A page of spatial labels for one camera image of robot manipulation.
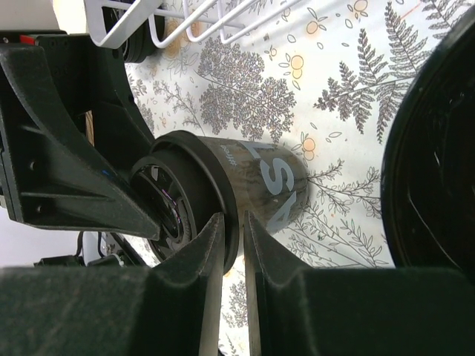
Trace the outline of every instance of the black plastic bracket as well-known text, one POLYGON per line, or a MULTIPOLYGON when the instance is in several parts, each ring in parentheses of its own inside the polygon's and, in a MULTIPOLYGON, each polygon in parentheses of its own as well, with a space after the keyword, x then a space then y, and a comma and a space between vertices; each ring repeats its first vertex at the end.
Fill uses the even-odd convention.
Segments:
MULTIPOLYGON (((314 269, 252 214, 245 226, 251 356, 475 355, 474 287, 458 272, 314 269)), ((4 270, 0 354, 216 355, 223 260, 215 214, 155 268, 4 270)))
POLYGON ((2 355, 217 354, 224 221, 156 268, 1 273, 2 355))
POLYGON ((245 221, 251 355, 475 355, 474 287, 450 269, 311 268, 245 221))
POLYGON ((87 35, 0 44, 0 183, 12 220, 157 239, 156 213, 130 188, 153 142, 116 50, 87 35), (95 147, 81 119, 92 111, 95 147))

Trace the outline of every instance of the fern print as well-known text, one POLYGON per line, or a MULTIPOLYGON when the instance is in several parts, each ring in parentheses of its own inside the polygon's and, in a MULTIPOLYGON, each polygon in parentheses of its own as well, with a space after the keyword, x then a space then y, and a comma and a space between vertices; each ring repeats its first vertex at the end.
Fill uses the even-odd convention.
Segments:
MULTIPOLYGON (((226 3, 226 12, 231 11, 235 7, 237 7, 239 4, 242 4, 244 0, 230 0, 229 2, 226 3)), ((249 13, 259 13, 266 7, 268 0, 257 0, 254 2, 249 7, 249 13)))
POLYGON ((165 103, 173 102, 173 112, 177 113, 178 110, 186 111, 190 116, 186 116, 183 120, 185 126, 192 126, 201 131, 203 136, 205 132, 201 127, 200 121, 197 118, 197 109, 194 105, 194 99, 190 93, 186 93, 185 96, 181 93, 181 88, 178 83, 175 83, 175 89, 171 90, 169 85, 165 81, 154 82, 155 95, 165 95, 165 103))
POLYGON ((264 62, 257 53, 241 52, 240 45, 208 39, 197 74, 208 81, 200 97, 203 123, 218 135, 232 122, 244 138, 262 139, 264 130, 278 143, 290 132, 294 93, 285 79, 263 78, 264 62))
POLYGON ((429 29, 437 31, 432 35, 435 39, 443 39, 462 16, 459 10, 471 6, 466 0, 421 0, 421 2, 425 4, 422 12, 430 13, 425 18, 432 22, 429 29))
POLYGON ((430 51, 424 50, 428 38, 419 39, 418 30, 393 9, 389 1, 384 12, 391 57, 378 54, 371 45, 367 31, 360 29, 358 38, 359 72, 355 75, 348 65, 340 62, 341 82, 330 77, 328 89, 313 105, 323 111, 337 110, 341 121, 354 118, 356 129, 364 134, 364 127, 378 105, 376 138, 380 144, 390 122, 394 119, 410 82, 420 71, 430 51))
POLYGON ((241 280, 231 286, 231 312, 223 313, 223 318, 230 327, 247 326, 246 284, 241 280))
POLYGON ((308 181, 317 188, 316 199, 327 204, 328 211, 346 216, 352 204, 362 204, 368 217, 381 219, 381 202, 374 197, 375 186, 380 182, 381 175, 374 167, 367 171, 366 179, 362 182, 341 183, 329 185, 337 175, 341 176, 344 161, 338 160, 337 165, 331 164, 326 171, 312 172, 308 181))
POLYGON ((154 134, 155 133, 154 115, 151 112, 150 107, 138 99, 136 99, 136 104, 137 104, 137 107, 139 108, 140 113, 142 114, 143 119, 145 120, 145 123, 148 126, 148 129, 150 130, 150 132, 154 134))
POLYGON ((373 245, 373 236, 367 237, 366 234, 361 232, 361 227, 355 227, 355 222, 351 219, 351 222, 341 220, 343 226, 341 230, 348 231, 348 236, 351 236, 351 240, 348 243, 358 249, 358 253, 365 258, 365 260, 372 266, 378 267, 387 265, 388 263, 383 260, 378 260, 377 256, 383 251, 382 246, 376 247, 373 245))
POLYGON ((143 80, 138 79, 135 82, 135 79, 132 78, 132 75, 129 73, 127 75, 128 85, 131 87, 132 94, 134 98, 138 98, 141 95, 147 94, 147 87, 143 84, 143 80))
POLYGON ((317 192, 313 202, 304 206, 305 216, 300 216, 287 228, 292 236, 286 247, 303 261, 316 267, 336 267, 342 261, 346 266, 383 266, 387 262, 376 258, 383 247, 374 245, 373 238, 367 238, 361 232, 361 227, 355 228, 353 221, 350 223, 343 219, 343 225, 338 227, 329 220, 328 215, 334 217, 333 213, 345 217, 354 204, 361 204, 368 217, 381 219, 381 201, 373 195, 381 180, 379 171, 370 167, 362 182, 332 185, 332 181, 343 175, 343 166, 344 161, 339 159, 325 171, 310 173, 308 180, 317 188, 317 192), (322 248, 327 251, 326 256, 321 255, 322 248), (359 259, 353 257, 354 253, 357 253, 359 259), (340 261, 337 263, 329 257, 332 255, 340 261))
POLYGON ((339 228, 330 223, 317 202, 305 208, 307 218, 299 217, 293 226, 286 228, 293 234, 286 247, 304 262, 314 267, 379 267, 388 262, 377 259, 383 251, 375 244, 372 236, 367 238, 361 227, 355 227, 353 221, 341 220, 339 228))
POLYGON ((232 341, 231 341, 231 339, 229 338, 229 335, 226 335, 226 337, 228 338, 229 347, 231 348, 231 354, 228 355, 228 356, 239 356, 237 349, 236 349, 235 346, 232 344, 232 341))
POLYGON ((392 70, 390 74, 396 78, 413 78, 421 69, 429 50, 422 50, 428 38, 417 41, 418 31, 413 25, 407 26, 406 21, 393 10, 392 2, 388 2, 384 12, 386 31, 390 40, 392 70))

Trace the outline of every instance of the white wire rack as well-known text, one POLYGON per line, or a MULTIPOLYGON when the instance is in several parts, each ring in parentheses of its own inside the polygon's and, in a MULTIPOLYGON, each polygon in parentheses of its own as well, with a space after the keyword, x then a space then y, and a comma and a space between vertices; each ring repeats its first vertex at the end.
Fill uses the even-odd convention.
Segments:
POLYGON ((133 4, 126 4, 113 0, 84 0, 84 5, 89 34, 96 46, 117 49, 137 30, 137 28, 148 20, 153 43, 158 48, 164 48, 171 44, 185 31, 191 42, 200 42, 219 30, 221 41, 227 45, 246 35, 264 22, 269 21, 272 17, 282 13, 285 9, 301 0, 287 0, 249 25, 232 21, 258 1, 260 0, 243 0, 243 2, 228 13, 223 9, 222 0, 205 0, 192 13, 190 12, 187 0, 183 0, 183 13, 159 9, 158 7, 163 3, 162 0, 136 0, 133 4), (215 5, 217 5, 217 18, 203 16, 210 7, 215 5), (104 16, 102 14, 102 9, 104 7, 125 11, 124 15, 110 31, 107 31, 105 28, 104 16), (160 41, 155 27, 154 16, 183 19, 183 22, 172 33, 170 33, 166 39, 160 41), (211 24, 211 26, 196 37, 191 32, 191 25, 194 22, 205 22, 211 24), (225 26, 237 28, 238 32, 234 35, 227 36, 226 31, 224 30, 225 26))

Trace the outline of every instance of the black round object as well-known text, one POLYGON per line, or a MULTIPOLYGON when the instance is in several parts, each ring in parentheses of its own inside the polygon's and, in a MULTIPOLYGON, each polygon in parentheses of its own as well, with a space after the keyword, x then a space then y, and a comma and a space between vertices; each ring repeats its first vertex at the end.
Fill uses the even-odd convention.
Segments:
MULTIPOLYGON (((135 0, 119 0, 126 4, 133 4, 135 0)), ((111 9, 105 7, 103 9, 105 28, 109 31, 119 19, 124 15, 125 11, 120 9, 111 9)), ((155 27, 157 35, 161 39, 165 33, 165 18, 162 16, 155 16, 155 27)), ((125 63, 142 63, 145 58, 154 53, 156 47, 151 40, 150 27, 148 21, 145 21, 142 26, 125 41, 122 45, 122 54, 125 63)))
POLYGON ((381 207, 397 266, 475 279, 475 7, 413 81, 384 152, 381 207))
MULTIPOLYGON (((213 193, 206 192, 202 204, 203 202, 208 204, 208 201, 213 197, 213 202, 214 199, 216 199, 216 202, 219 205, 218 211, 224 213, 224 224, 226 227, 224 273, 227 273, 236 260, 240 241, 238 209, 231 183, 229 182, 222 165, 210 151, 208 146, 192 133, 186 131, 173 131, 161 136, 155 140, 151 151, 162 154, 163 151, 176 150, 177 148, 186 152, 189 159, 191 159, 195 165, 199 166, 202 174, 206 176, 208 183, 212 187, 213 193)), ((193 175, 190 173, 188 179, 191 179, 192 177, 193 175)), ((198 192, 199 189, 200 186, 196 185, 195 191, 198 192)), ((211 218, 212 213, 208 211, 207 214, 208 219, 211 218)))
POLYGON ((140 159, 132 168, 131 187, 162 220, 159 240, 150 241, 160 261, 189 243, 221 211, 208 177, 177 146, 140 159))

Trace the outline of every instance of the white patterned surface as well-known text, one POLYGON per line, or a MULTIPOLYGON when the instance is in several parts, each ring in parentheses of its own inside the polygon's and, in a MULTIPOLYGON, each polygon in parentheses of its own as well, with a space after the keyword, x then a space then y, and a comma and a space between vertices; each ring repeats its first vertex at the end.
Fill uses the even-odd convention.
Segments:
MULTIPOLYGON (((409 84, 473 2, 303 0, 231 46, 217 36, 201 44, 184 36, 128 65, 129 82, 155 136, 185 129, 279 142, 299 155, 311 204, 275 237, 304 261, 391 267, 379 199, 384 143, 409 84)), ((179 3, 168 7, 179 10, 179 3)), ((242 21, 278 5, 260 0, 242 21)), ((167 28, 178 24, 168 21, 167 28)), ((196 24, 194 34, 204 28, 196 24)), ((239 257, 223 280, 225 355, 249 354, 245 296, 239 257)))

